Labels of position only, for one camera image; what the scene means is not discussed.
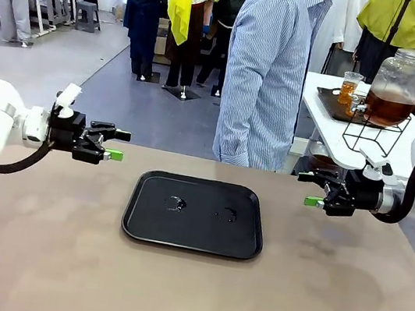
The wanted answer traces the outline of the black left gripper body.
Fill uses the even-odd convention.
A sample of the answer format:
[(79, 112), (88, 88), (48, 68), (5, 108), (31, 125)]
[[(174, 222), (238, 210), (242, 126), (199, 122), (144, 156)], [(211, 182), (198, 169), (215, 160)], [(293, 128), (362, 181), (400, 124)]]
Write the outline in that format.
[(49, 147), (53, 150), (91, 156), (93, 152), (82, 146), (86, 142), (81, 139), (86, 129), (86, 115), (74, 111), (69, 117), (61, 117), (61, 111), (64, 109), (55, 109), (49, 116), (47, 138)]

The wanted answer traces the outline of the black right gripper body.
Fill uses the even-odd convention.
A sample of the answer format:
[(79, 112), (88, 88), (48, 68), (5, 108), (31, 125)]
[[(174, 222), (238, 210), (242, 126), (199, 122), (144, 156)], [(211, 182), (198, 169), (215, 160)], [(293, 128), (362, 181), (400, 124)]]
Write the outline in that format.
[(355, 210), (374, 210), (385, 184), (366, 178), (361, 170), (348, 170), (341, 178), (326, 182), (324, 206), (327, 215), (351, 217)]

